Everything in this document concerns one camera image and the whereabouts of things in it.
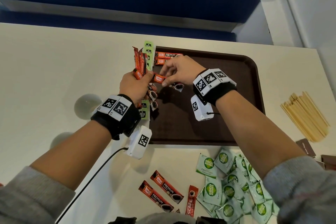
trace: person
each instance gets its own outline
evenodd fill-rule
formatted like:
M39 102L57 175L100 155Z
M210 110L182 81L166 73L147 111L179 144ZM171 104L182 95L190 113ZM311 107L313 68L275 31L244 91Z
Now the person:
M174 82L191 85L205 68L188 56L168 60L161 74L162 86ZM120 83L122 96L138 103L153 77L141 80L126 73ZM214 103L242 152L262 178L280 207L279 223L334 223L336 174L323 170L270 119L236 90ZM100 154L111 141L111 129L91 120L65 141L46 152L6 186L0 187L0 223L54 223L74 197ZM142 223L195 223L180 213L156 213Z

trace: hand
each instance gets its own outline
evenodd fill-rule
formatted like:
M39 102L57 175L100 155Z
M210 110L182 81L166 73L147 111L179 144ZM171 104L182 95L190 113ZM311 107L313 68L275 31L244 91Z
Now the hand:
M167 78L162 82L162 86L165 87L174 82L192 84L197 75L203 70L205 70L205 68L191 57L177 56L167 60L163 65L160 74Z
M137 105L147 93L148 84L153 78L153 72L148 71L141 80L137 80L132 72L124 74L119 86L119 94L124 94Z

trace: right hand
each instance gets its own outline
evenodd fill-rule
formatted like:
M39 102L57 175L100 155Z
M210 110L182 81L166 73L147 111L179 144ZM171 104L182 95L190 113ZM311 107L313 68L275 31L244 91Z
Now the right hand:
M192 84L197 75L203 70L205 68L191 57L179 55L167 60L163 65L160 74L167 78L162 82L162 86L169 86L174 82Z

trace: left hand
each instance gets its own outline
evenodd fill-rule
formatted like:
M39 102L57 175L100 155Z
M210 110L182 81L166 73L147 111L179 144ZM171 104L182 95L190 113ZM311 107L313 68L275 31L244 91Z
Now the left hand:
M119 94L125 94L137 106L137 103L145 97L152 78L152 71L148 71L141 80L137 80L132 72L126 73L120 82Z

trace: brown tray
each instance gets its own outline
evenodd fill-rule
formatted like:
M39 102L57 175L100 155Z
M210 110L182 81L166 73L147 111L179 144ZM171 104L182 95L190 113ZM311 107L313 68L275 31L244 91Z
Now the brown tray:
M261 112L265 113L257 65L243 55L182 50L157 47L156 51L183 53L192 57L205 68L220 68L237 83L237 91ZM154 66L159 72L162 66ZM156 84L159 97L159 114L151 117L152 144L185 145L233 145L237 146L232 134L220 115L205 121L197 121L190 99L194 95L192 86L185 86L180 93L170 87Z

